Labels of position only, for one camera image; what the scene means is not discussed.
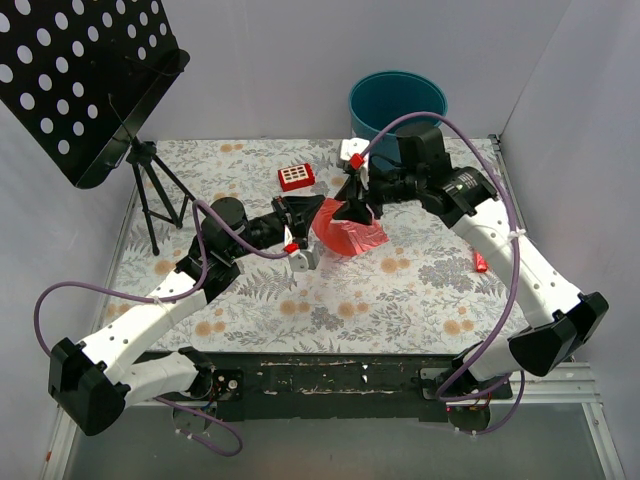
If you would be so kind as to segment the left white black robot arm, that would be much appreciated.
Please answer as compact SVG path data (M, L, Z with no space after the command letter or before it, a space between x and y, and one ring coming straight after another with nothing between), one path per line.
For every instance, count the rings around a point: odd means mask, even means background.
M314 269L318 255L308 242L325 198L279 196L269 214L250 219L243 203L225 197L192 204L196 236L184 258L148 295L109 325L74 342L60 340L49 353L51 397L88 436L109 428L137 403L166 393L193 400L214 390L214 366L193 347L160 359L140 357L163 335L223 294L240 276L249 254L288 260L298 272Z

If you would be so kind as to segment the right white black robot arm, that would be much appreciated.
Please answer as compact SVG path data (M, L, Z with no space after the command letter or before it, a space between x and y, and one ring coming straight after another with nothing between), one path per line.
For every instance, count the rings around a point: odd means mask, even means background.
M490 335L435 378L436 396L467 400L490 392L489 382L516 371L544 377L593 335L609 309L599 292L586 294L543 257L517 223L515 207L499 182L473 167L455 167L442 132L415 123L397 134L400 160L374 167L372 142L342 141L338 165L349 178L337 194L339 221L371 225L387 204L417 201L465 240L509 287L506 310L519 306L528 323L504 337L503 313Z

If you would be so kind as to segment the red plastic trash bag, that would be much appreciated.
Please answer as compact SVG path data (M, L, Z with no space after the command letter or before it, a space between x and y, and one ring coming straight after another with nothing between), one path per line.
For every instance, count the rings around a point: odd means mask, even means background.
M361 225L346 220L334 220L333 214L342 202L327 198L315 215L312 229L319 241L332 252L353 257L384 245L389 238L381 225Z

